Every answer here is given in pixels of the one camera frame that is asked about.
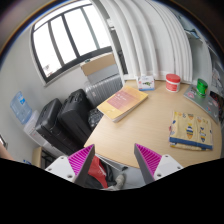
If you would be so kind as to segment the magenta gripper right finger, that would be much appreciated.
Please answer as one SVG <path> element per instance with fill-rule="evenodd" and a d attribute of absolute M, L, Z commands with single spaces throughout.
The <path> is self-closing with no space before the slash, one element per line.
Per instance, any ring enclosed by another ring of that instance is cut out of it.
<path fill-rule="evenodd" d="M 160 155 L 140 144 L 134 145 L 134 154 L 146 184 L 164 178 L 183 168 L 170 155 Z"/>

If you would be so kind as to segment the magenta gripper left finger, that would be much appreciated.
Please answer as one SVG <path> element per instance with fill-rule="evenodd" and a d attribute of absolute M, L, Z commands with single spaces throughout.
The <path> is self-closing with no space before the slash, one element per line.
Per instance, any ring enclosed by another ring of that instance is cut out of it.
<path fill-rule="evenodd" d="M 46 171 L 79 186 L 84 186 L 95 155 L 95 145 L 87 146 L 72 155 L 60 156 Z"/>

